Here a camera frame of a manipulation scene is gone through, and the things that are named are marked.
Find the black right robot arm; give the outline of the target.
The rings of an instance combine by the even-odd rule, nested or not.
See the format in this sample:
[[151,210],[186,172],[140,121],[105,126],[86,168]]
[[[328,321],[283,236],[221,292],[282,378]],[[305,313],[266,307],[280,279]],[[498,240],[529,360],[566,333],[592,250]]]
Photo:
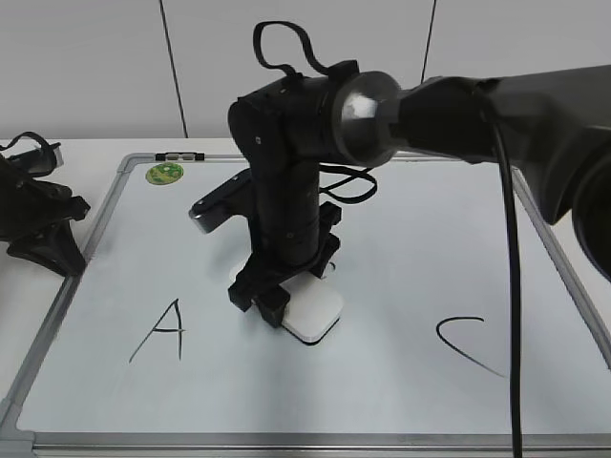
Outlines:
[[570,215],[594,267],[610,273],[610,70],[435,77],[403,89],[352,61],[284,76],[229,108],[248,161],[244,216],[253,252],[230,286],[240,309],[261,303],[278,323],[281,283],[321,269],[338,243],[334,210],[318,203],[324,169],[374,168],[403,149],[516,167],[549,224]]

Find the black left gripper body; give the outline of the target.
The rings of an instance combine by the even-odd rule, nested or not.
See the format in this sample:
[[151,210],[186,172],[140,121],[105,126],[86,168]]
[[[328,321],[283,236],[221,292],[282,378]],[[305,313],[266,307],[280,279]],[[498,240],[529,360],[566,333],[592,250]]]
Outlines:
[[52,223],[31,223],[28,182],[36,180],[1,156],[1,240],[13,241],[40,231]]

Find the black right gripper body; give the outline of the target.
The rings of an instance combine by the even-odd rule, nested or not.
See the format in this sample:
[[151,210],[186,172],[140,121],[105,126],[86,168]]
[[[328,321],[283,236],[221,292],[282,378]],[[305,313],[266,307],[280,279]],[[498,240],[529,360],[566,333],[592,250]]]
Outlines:
[[319,200],[320,164],[298,160],[250,170],[252,253],[238,281],[276,286],[302,272],[320,278],[340,247],[331,228],[341,220],[339,206]]

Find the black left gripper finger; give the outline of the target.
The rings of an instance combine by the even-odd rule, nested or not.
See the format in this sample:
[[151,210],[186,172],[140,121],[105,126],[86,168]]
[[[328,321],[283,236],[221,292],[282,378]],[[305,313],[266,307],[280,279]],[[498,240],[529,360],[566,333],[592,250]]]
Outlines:
[[31,197],[31,223],[56,223],[70,219],[79,221],[91,209],[83,197],[74,195],[70,187],[62,184],[30,180],[28,189]]
[[54,223],[11,241],[7,254],[36,263],[61,277],[81,275],[86,267],[69,223]]

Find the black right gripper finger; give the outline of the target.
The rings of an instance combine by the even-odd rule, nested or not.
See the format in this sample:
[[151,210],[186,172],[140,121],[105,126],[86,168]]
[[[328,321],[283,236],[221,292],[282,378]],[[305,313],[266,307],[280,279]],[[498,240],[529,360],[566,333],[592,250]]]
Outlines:
[[228,288],[229,300],[245,312],[250,308],[252,301],[256,301],[260,294],[276,285],[278,284],[274,281],[251,276],[246,271],[240,271]]
[[280,285],[263,292],[256,298],[256,304],[262,318],[273,328],[278,328],[284,320],[290,294]]

